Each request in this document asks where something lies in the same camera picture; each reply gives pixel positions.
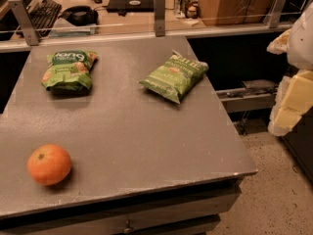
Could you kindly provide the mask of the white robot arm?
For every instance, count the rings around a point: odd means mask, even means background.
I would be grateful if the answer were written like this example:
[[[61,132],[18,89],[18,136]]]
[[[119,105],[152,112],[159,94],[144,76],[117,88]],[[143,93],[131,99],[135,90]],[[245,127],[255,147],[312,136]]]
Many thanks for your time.
[[[268,131],[284,136],[313,107],[313,3],[274,41],[267,51],[287,54],[288,63],[298,69],[292,77],[284,76],[279,84]]]

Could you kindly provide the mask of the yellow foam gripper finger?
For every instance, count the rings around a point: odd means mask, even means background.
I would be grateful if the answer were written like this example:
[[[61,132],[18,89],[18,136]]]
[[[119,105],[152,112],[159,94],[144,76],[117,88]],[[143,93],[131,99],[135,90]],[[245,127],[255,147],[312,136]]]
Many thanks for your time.
[[[272,54],[281,55],[287,52],[289,36],[291,31],[288,29],[281,33],[267,46],[267,51]]]
[[[313,71],[300,70],[293,77],[284,76],[279,84],[268,131],[284,136],[292,131],[313,107]]]

